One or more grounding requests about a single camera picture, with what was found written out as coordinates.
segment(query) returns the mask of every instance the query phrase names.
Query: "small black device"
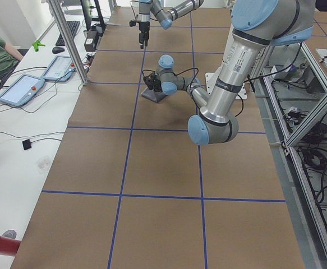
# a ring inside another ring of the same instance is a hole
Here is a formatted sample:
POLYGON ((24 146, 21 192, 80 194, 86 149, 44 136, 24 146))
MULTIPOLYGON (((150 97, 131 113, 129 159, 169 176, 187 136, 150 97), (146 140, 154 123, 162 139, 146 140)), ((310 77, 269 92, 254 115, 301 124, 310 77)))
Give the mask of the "small black device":
MULTIPOLYGON (((69 28, 69 30, 71 32, 72 37, 74 38, 77 31, 78 31, 78 29, 79 29, 80 21, 67 21, 67 25, 68 25, 68 28, 69 28)), ((63 40, 61 34, 58 37, 55 45, 56 46, 64 46, 65 45, 65 41, 63 40)))
POLYGON ((88 31, 87 38, 85 40, 85 50, 87 52, 94 52, 98 43, 98 32, 97 31, 88 31))
POLYGON ((64 52, 64 51, 65 51, 65 49, 63 47, 53 47, 53 49, 52 49, 53 54, 57 54, 57 53, 64 52))

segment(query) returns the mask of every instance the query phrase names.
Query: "red object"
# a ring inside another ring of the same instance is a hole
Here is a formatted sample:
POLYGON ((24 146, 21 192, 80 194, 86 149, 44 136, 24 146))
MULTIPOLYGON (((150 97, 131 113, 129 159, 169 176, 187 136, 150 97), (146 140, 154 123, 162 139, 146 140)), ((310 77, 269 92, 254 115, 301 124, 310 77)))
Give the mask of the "red object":
POLYGON ((0 236, 0 255, 15 256, 21 241, 0 236))

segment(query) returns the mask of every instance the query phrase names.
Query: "table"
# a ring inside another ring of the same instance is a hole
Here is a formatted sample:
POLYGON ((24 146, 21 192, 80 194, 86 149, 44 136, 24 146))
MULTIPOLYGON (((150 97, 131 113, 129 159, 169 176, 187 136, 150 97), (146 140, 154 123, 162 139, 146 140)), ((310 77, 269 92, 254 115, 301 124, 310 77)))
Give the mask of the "table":
MULTIPOLYGON (((82 18, 82 16, 66 17, 67 20, 79 20, 81 22, 81 28, 75 36, 75 43, 81 59, 86 55, 82 18)), ((54 43, 58 35, 59 31, 55 24, 41 40, 46 46, 39 47, 38 52, 35 52, 34 48, 31 47, 16 70, 47 66, 55 56, 52 53, 52 48, 55 46, 54 43)), ((65 50, 58 55, 68 55, 68 52, 65 50)), ((43 71, 44 69, 41 68, 15 73, 8 79, 6 85, 14 82, 22 73, 40 76, 43 71)), ((27 111, 33 112, 42 103, 54 96, 37 112, 27 113, 21 109, 1 112, 0 132, 10 133, 18 137, 64 132, 68 118, 79 96, 81 81, 78 75, 74 73, 66 83, 56 84, 56 87, 53 84, 47 82, 38 96, 24 106, 27 111)), ((6 109, 8 109, 7 106, 0 107, 0 111, 6 109)), ((60 140, 62 135, 63 133, 39 136, 32 138, 31 141, 48 137, 60 140)), ((21 240, 24 235, 59 146, 57 140, 42 140, 34 143, 31 149, 24 151, 21 143, 24 139, 0 133, 0 235, 6 230, 13 229, 17 231, 18 240, 21 240)), ((0 256, 0 268, 9 268, 12 261, 13 257, 0 256)))

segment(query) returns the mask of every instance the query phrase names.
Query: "robotic arm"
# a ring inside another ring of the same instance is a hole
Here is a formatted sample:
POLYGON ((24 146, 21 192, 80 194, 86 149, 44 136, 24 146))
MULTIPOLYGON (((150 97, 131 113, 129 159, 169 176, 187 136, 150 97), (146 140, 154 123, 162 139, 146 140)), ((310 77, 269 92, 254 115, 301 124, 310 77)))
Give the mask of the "robotic arm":
POLYGON ((224 57, 211 95, 197 80, 175 76, 171 70, 173 59, 167 56, 161 58, 154 74, 155 84, 160 81, 161 89, 153 90, 166 95, 185 90, 193 98, 199 107, 199 115, 188 121, 188 133, 194 143, 230 141, 238 133, 238 123, 229 111, 259 51, 268 45, 289 45, 308 39, 314 9, 315 0, 238 0, 232 10, 233 44, 224 57))
POLYGON ((168 11, 163 10, 160 0, 139 0, 139 14, 135 20, 130 21, 130 26, 139 24, 139 43, 141 49, 148 45, 150 38, 151 13, 159 21, 163 29, 172 26, 172 21, 196 10, 203 4, 204 0, 186 0, 175 8, 168 11))

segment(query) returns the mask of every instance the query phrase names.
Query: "blue tape line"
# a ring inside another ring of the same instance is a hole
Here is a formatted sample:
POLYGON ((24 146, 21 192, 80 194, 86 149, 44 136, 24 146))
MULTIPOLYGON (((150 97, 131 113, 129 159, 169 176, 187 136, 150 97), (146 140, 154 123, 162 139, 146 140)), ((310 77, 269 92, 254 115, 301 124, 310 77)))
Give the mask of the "blue tape line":
POLYGON ((116 127, 93 127, 93 126, 67 126, 69 129, 102 129, 102 130, 123 130, 129 131, 130 128, 116 128, 116 127))
POLYGON ((321 28, 321 30, 323 31, 323 33, 327 37, 327 33, 324 31, 324 29, 321 27, 321 25, 315 19, 314 19, 314 21, 316 22, 316 24, 318 24, 318 26, 321 28))
POLYGON ((110 269, 111 262, 112 262, 112 254, 113 254, 114 242, 115 242, 115 239, 116 239, 116 231, 117 231, 117 225, 118 225, 119 210, 121 209, 122 193, 123 193, 123 188, 125 186, 125 179, 126 179, 126 171, 127 171, 128 157, 130 155, 130 148, 131 148, 131 142, 132 142, 133 127, 135 125, 135 116, 136 116, 136 111, 137 111, 138 99, 139 99, 139 95, 140 95, 140 87, 141 87, 140 81, 142 79, 142 70, 143 70, 143 66, 144 66, 144 62, 145 62, 145 55, 146 55, 146 49, 144 50, 143 58, 142 58, 140 79, 139 79, 139 85, 137 87, 135 109, 133 111, 133 116, 132 116, 130 139, 128 141, 128 146, 127 146, 127 154, 126 154, 125 168, 123 170, 123 175, 122 175, 122 183, 121 183, 121 189, 120 189, 120 192, 119 192, 119 199, 118 199, 118 205, 117 205, 116 219, 115 219, 115 222, 114 222, 112 242, 111 242, 111 248, 110 248, 110 252, 109 252, 107 269, 110 269))
MULTIPOLYGON (((190 13, 191 20, 191 41, 192 41, 192 64, 193 68, 196 66, 195 63, 195 46, 193 38, 193 24, 192 24, 192 13, 190 13)), ((206 220, 205 220, 205 211, 204 211, 204 189, 203 189, 203 173, 202 173, 202 161, 201 161, 201 147, 198 146, 198 161, 199 161, 199 177, 200 177, 200 189, 201 189, 201 209, 202 209, 202 232, 203 232, 203 251, 204 251, 204 268, 208 269, 208 254, 207 254, 207 238, 206 238, 206 220)))
POLYGON ((99 192, 68 192, 68 191, 50 191, 47 189, 42 190, 43 193, 55 193, 55 194, 76 194, 76 195, 91 195, 91 196, 115 196, 119 197, 118 193, 99 193, 99 192))
MULTIPOLYGON (((97 49, 96 51, 98 52, 141 52, 140 50, 115 50, 115 49, 97 49)), ((192 52, 162 52, 159 50, 147 50, 146 53, 165 53, 165 54, 169 54, 169 53, 183 53, 183 54, 191 54, 192 52)), ((223 52, 195 52, 195 54, 218 54, 218 55, 222 55, 223 52)))
POLYGON ((213 198, 205 197, 207 201, 230 201, 230 202, 258 202, 258 203, 285 203, 285 200, 271 200, 271 199, 237 199, 237 198, 213 198))
MULTIPOLYGON (((202 200, 202 197, 190 196, 169 196, 169 195, 149 195, 149 194, 120 194, 104 192, 70 192, 70 191, 53 191, 49 189, 42 190, 43 193, 53 194, 71 194, 71 195, 91 195, 91 196, 114 196, 114 197, 131 197, 131 198, 156 198, 156 199, 180 199, 180 200, 202 200)), ((203 197, 205 201, 228 201, 228 202, 261 202, 261 203, 285 203, 285 200, 274 199, 248 199, 248 198, 216 198, 203 197)))
POLYGON ((90 81, 92 84, 107 84, 107 85, 138 85, 138 83, 122 83, 122 82, 99 82, 99 81, 90 81))
MULTIPOLYGON (((119 128, 119 127, 99 127, 99 126, 67 126, 69 129, 102 129, 102 130, 123 130, 123 131, 150 131, 150 132, 183 132, 186 133, 188 130, 180 129, 151 129, 151 128, 119 128)), ((238 132, 242 135, 265 135, 265 132, 238 132)))

